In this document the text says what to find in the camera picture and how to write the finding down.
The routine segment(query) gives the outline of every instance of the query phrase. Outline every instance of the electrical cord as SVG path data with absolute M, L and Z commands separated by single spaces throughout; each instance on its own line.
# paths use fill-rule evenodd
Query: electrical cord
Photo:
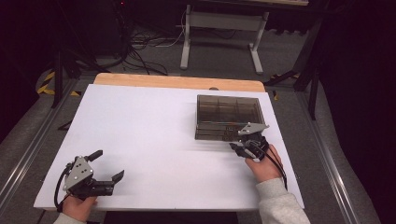
M 62 183 L 62 179 L 70 171 L 72 166 L 73 166 L 72 163 L 67 163 L 66 168 L 64 168 L 64 170 L 62 171 L 62 174 L 58 179 L 58 183 L 56 184 L 56 189 L 55 189 L 55 193 L 53 196 L 53 202 L 54 202 L 56 210 L 58 212 L 62 212 L 62 203 L 63 203 L 64 199 L 66 199 L 70 195 L 70 194 L 67 194 L 66 197 L 64 197 L 64 199 L 60 203 L 58 203 L 58 193 L 59 193 L 59 187 L 61 186 L 61 183 Z
M 127 43 L 123 43 L 122 45 L 123 45 L 123 47 L 122 47 L 121 57 L 118 60 L 116 60 L 113 63 L 99 64 L 99 66 L 101 66 L 103 68 L 109 68 L 109 67 L 114 67 L 114 66 L 122 63 L 126 59 L 126 57 L 128 56 L 128 44 Z M 96 70 L 96 69 L 90 68 L 87 64 L 77 63 L 77 65 L 80 68 L 85 69 L 87 71 Z
M 175 40 L 173 43 L 171 43 L 170 45 L 161 45 L 161 44 L 164 43 L 164 41 L 163 41 L 162 43 L 156 44 L 156 45 L 154 45 L 154 46 L 152 46 L 152 47 L 158 47 L 158 48 L 168 48 L 168 47 L 172 47 L 172 46 L 174 46 L 174 45 L 177 43 L 177 41 L 179 41 L 179 39 L 181 38 L 181 35 L 182 35 L 182 34 L 183 34 L 183 32 L 181 32 L 180 35 L 178 35 L 178 37 L 176 38 L 176 40 Z
M 134 66 L 134 67 L 137 67 L 137 68 L 145 68 L 144 66 L 141 66 L 141 65 L 129 63 L 129 62 L 126 61 L 126 60 L 124 61 L 124 63 L 128 63 L 129 65 Z M 157 69 L 155 69 L 155 68 L 152 68 L 152 67 L 149 67 L 149 66 L 148 66 L 147 69 L 150 70 L 150 71 L 153 71 L 153 72 L 155 72 L 155 73 L 158 73 L 158 74 L 160 74 L 160 75 L 168 76 L 166 73 L 161 72 L 161 71 L 159 71 L 159 70 L 157 70 Z
M 74 29 L 73 25 L 70 23 L 69 19 L 67 18 L 66 13 L 64 12 L 64 8 L 61 6 L 61 3 L 59 0 L 56 0 L 56 4 L 58 5 L 59 9 L 62 12 L 62 15 L 64 16 L 64 19 L 66 20 L 67 25 L 69 26 L 70 30 L 73 32 L 75 35 L 75 38 L 78 42 L 78 44 L 81 46 L 81 48 L 85 51 L 87 55 L 90 55 L 90 53 L 87 51 L 87 49 L 84 47 L 84 45 L 81 43 L 81 40 L 79 39 L 79 35 L 77 34 L 76 30 Z
M 43 211 L 41 212 L 41 215 L 40 215 L 40 217 L 38 218 L 38 221 L 37 221 L 36 224 L 40 224 L 41 219 L 43 219 L 44 214 L 46 214 L 46 210 L 43 209 Z
M 134 56 L 134 53 L 137 53 L 137 52 L 133 51 L 133 52 L 130 52 L 128 55 L 129 55 L 132 59 L 141 62 L 141 57 L 140 57 L 140 58 L 136 58 L 136 57 Z M 159 64 L 159 63 L 151 63 L 151 62 L 145 62 L 145 63 L 146 63 L 146 66 L 149 67 L 149 68 L 151 68 L 151 67 L 148 65 L 149 63 L 150 63 L 150 64 L 158 65 L 158 66 L 160 66 L 160 67 L 165 71 L 165 74 L 168 73 L 168 71 L 166 70 L 165 66 L 163 66 L 162 64 Z
M 163 47 L 163 48 L 167 48 L 167 47 L 172 47 L 172 46 L 174 46 L 176 43 L 177 43 L 177 41 L 181 38 L 181 35 L 185 35 L 185 33 L 184 33 L 184 24 L 183 24 L 183 19 L 184 19 L 184 16 L 186 15 L 186 10 L 184 10 L 184 12 L 183 12 L 183 14 L 181 15 L 181 19 L 180 19 L 180 24 L 181 24 L 181 32 L 180 32 L 180 35 L 178 35 L 178 37 L 177 37 L 177 39 L 172 43 L 172 44 L 170 44 L 170 45 L 157 45 L 157 46 L 155 46 L 155 47 Z
M 141 62 L 141 63 L 143 64 L 143 67 L 146 69 L 146 71 L 147 71 L 147 73 L 148 73 L 148 75 L 149 75 L 149 69 L 148 69 L 148 67 L 147 67 L 147 65 L 146 65 L 146 62 L 143 61 L 142 57 L 140 56 L 139 53 L 136 52 L 136 50 L 132 49 L 132 52 L 134 53 L 134 55 L 136 55 L 136 56 L 139 58 L 138 61 Z
M 200 31 L 207 32 L 207 33 L 210 33 L 212 35 L 216 35 L 216 36 L 218 36 L 218 37 L 220 37 L 222 39 L 232 39 L 235 36 L 237 30 L 221 30 L 221 29 L 213 29 L 213 28 L 198 28 L 198 29 L 194 29 L 194 32 L 192 32 L 191 34 L 193 34 L 195 32 L 200 32 Z M 223 36 L 223 35 L 220 35 L 220 34 L 218 34 L 216 32 L 222 32 L 222 33 L 233 32 L 233 33 L 230 36 Z
M 143 33 L 143 32 L 138 32 L 138 33 L 134 34 L 133 36 L 131 36 L 130 42 L 131 42 L 131 46 L 135 50 L 142 50 L 142 49 L 145 49 L 147 47 L 147 45 L 149 44 L 149 41 L 155 40 L 155 39 L 157 39 L 159 37 L 161 37 L 161 36 L 151 37 L 150 34 Z
M 254 146 L 254 147 L 257 148 L 258 150 L 260 150 L 261 152 L 263 152 L 263 153 L 265 154 L 265 157 L 267 157 L 267 158 L 274 164 L 274 166 L 277 168 L 277 170 L 282 174 L 283 183 L 285 184 L 285 189 L 288 189 L 288 179 L 287 179 L 287 177 L 286 177 L 285 170 L 283 169 L 283 167 L 281 167 L 281 163 L 279 162 L 279 160 L 277 159 L 277 157 L 275 157 L 275 159 L 276 159 L 276 161 L 277 161 L 277 162 L 276 162 L 267 152 L 263 151 L 260 147 L 257 147 L 257 146 L 255 146 L 255 145 L 251 145 L 251 146 Z

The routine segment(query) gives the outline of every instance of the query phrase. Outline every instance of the sleeve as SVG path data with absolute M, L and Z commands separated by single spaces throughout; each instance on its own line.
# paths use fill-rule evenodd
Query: sleeve
M 310 223 L 295 196 L 286 191 L 281 178 L 264 181 L 257 186 L 262 223 Z
M 86 224 L 86 222 L 75 220 L 72 217 L 61 213 L 53 224 Z

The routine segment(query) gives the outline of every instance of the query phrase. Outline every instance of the black cable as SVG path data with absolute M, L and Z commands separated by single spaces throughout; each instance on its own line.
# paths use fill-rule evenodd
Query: black cable
M 149 46 L 150 46 L 150 47 L 158 47 L 158 46 L 160 46 L 161 44 L 164 44 L 164 43 L 166 43 L 166 42 L 170 42 L 170 44 L 173 44 L 175 41 L 176 41 L 176 40 L 168 39 L 168 37 L 166 37 L 163 41 L 161 41 L 161 42 L 159 42 L 159 43 L 157 43 L 157 44 L 149 45 Z
M 131 65 L 131 66 L 135 66 L 135 67 L 138 67 L 138 68 L 145 68 L 145 67 L 143 67 L 143 66 L 140 66 L 140 65 L 136 65 L 136 64 L 132 64 L 132 63 L 129 63 L 128 61 L 124 61 L 125 63 L 128 63 L 129 65 Z M 159 71 L 159 70 L 157 70 L 157 69 L 154 69 L 154 68 L 151 68 L 151 67 L 147 67 L 147 69 L 148 70 L 151 70 L 151 71 L 153 71 L 153 72 L 156 72 L 156 73 L 158 73 L 158 74 L 161 74 L 161 75 L 164 75 L 164 76 L 168 76 L 167 74 L 165 74 L 165 73 L 163 73 L 163 72 L 161 72 L 161 71 Z
M 132 67 L 130 67 L 130 66 L 127 66 L 127 65 L 124 64 L 124 62 L 122 62 L 122 66 L 123 66 L 123 67 L 126 67 L 126 68 L 129 68 L 129 69 L 131 69 L 131 70 L 138 70 L 138 69 L 139 69 L 139 68 L 132 68 Z
M 62 202 L 64 201 L 64 200 L 62 200 L 61 203 L 58 203 L 59 187 L 61 186 L 62 179 L 70 171 L 72 166 L 73 166 L 72 163 L 68 163 L 66 165 L 66 168 L 64 168 L 64 170 L 62 171 L 61 176 L 59 176 L 58 183 L 56 184 L 56 189 L 55 189 L 55 193 L 54 193 L 54 196 L 53 196 L 53 202 L 54 202 L 56 210 L 58 212 L 62 212 Z
M 220 30 L 220 29 L 212 29 L 212 28 L 198 28 L 198 29 L 194 29 L 194 31 L 192 31 L 191 34 L 194 34 L 195 32 L 199 32 L 199 31 L 207 32 L 207 33 L 210 33 L 212 35 L 216 35 L 216 36 L 218 36 L 220 38 L 223 38 L 223 39 L 231 39 L 231 38 L 233 38 L 235 36 L 237 30 Z M 223 35 L 219 35 L 219 34 L 216 33 L 216 32 L 225 33 L 225 32 L 231 32 L 231 31 L 233 31 L 233 33 L 230 36 L 223 36 Z
M 251 146 L 254 146 L 255 148 L 257 148 L 257 149 L 259 149 L 260 151 L 262 151 L 262 152 L 265 154 L 265 156 L 274 164 L 274 166 L 277 168 L 277 170 L 282 174 L 283 182 L 284 182 L 284 184 L 285 184 L 285 189 L 288 189 L 288 179 L 287 179 L 287 177 L 286 177 L 285 170 L 280 166 L 281 163 L 280 163 L 279 160 L 276 158 L 276 155 L 275 155 L 274 152 L 271 150 L 271 148 L 268 148 L 268 149 L 270 149 L 271 152 L 274 154 L 274 156 L 275 156 L 277 162 L 276 162 L 267 152 L 263 151 L 260 147 L 257 147 L 256 145 L 251 145 Z
M 70 30 L 72 30 L 72 32 L 74 33 L 74 35 L 76 37 L 76 40 L 78 41 L 78 44 L 81 46 L 81 48 L 85 51 L 85 53 L 87 55 L 91 55 L 88 52 L 88 50 L 84 47 L 84 45 L 82 44 L 81 40 L 79 39 L 79 36 L 78 36 L 76 30 L 74 29 L 73 25 L 70 23 L 69 19 L 67 18 L 66 13 L 64 12 L 64 8 L 61 6 L 61 3 L 58 0 L 56 0 L 56 4 L 58 5 L 59 9 L 61 10 L 62 15 L 64 16 L 64 19 L 66 20 L 66 23 L 69 26 Z
M 136 58 L 132 53 L 129 53 L 128 55 L 129 55 L 132 59 L 141 62 L 140 58 Z M 152 67 L 149 66 L 149 63 L 151 63 L 151 62 L 145 62 L 146 67 L 152 69 Z M 167 74 L 168 74 L 167 69 L 166 69 L 165 66 L 163 66 L 162 64 L 159 64 L 159 63 L 151 63 L 151 64 L 155 64 L 155 65 L 160 66 L 160 67 L 165 71 L 165 73 L 163 73 L 163 75 L 167 75 Z
M 127 43 L 123 43 L 122 45 L 123 45 L 123 47 L 122 47 L 123 50 L 122 50 L 122 53 L 121 53 L 121 57 L 118 60 L 116 60 L 114 63 L 99 64 L 99 66 L 103 67 L 103 68 L 109 68 L 109 67 L 113 67 L 113 66 L 116 66 L 116 65 L 122 63 L 126 59 L 126 57 L 128 56 L 128 44 Z M 96 70 L 96 69 L 90 68 L 89 66 L 85 66 L 85 65 L 83 65 L 81 63 L 77 63 L 77 65 L 79 67 L 87 70 L 87 71 Z
M 134 49 L 142 50 L 149 46 L 150 41 L 159 39 L 161 37 L 163 37 L 163 35 L 154 35 L 154 37 L 151 37 L 150 34 L 138 32 L 131 37 L 131 45 L 139 45 L 139 48 L 134 47 Z
M 142 57 L 140 56 L 140 54 L 137 53 L 136 50 L 134 50 L 134 49 L 132 49 L 132 52 L 133 52 L 135 55 L 137 55 L 137 57 L 139 57 L 140 62 L 143 64 L 143 67 L 146 69 L 146 71 L 147 71 L 147 73 L 148 73 L 148 75 L 149 75 L 149 69 L 148 69 L 148 67 L 146 66 L 146 63 L 145 63 L 145 61 L 143 61 L 143 59 L 142 59 Z
M 41 212 L 40 218 L 38 219 L 38 221 L 37 221 L 36 224 L 40 224 L 41 219 L 43 219 L 44 214 L 46 214 L 46 210 L 43 210 L 43 211 Z

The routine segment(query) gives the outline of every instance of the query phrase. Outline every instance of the white tabletop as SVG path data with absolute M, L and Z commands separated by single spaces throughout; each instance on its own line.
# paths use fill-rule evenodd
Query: white tabletop
M 195 140 L 198 94 L 258 98 L 263 135 L 284 164 L 289 191 L 304 207 L 288 152 L 268 94 L 169 88 L 90 85 L 62 143 L 34 207 L 53 210 L 53 192 L 65 165 L 98 149 L 90 162 L 96 180 L 125 170 L 112 196 L 98 198 L 98 210 L 245 211 L 258 208 L 256 180 L 226 142 Z M 64 196 L 61 190 L 59 201 Z

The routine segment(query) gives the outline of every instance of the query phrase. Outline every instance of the hand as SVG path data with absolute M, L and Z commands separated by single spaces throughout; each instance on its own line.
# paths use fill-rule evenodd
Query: hand
M 90 216 L 92 206 L 96 204 L 96 198 L 90 197 L 82 201 L 79 198 L 69 196 L 64 199 L 63 213 L 75 220 L 86 222 Z
M 270 155 L 275 162 L 279 161 L 280 167 L 283 166 L 282 160 L 280 159 L 273 145 L 270 145 L 270 148 L 267 150 L 267 154 Z M 245 159 L 245 162 L 247 163 L 247 166 L 251 169 L 253 174 L 256 176 L 256 179 L 259 183 L 282 176 L 282 174 L 279 172 L 276 166 L 267 158 L 267 156 L 265 156 L 264 159 L 260 162 L 255 162 L 252 159 Z

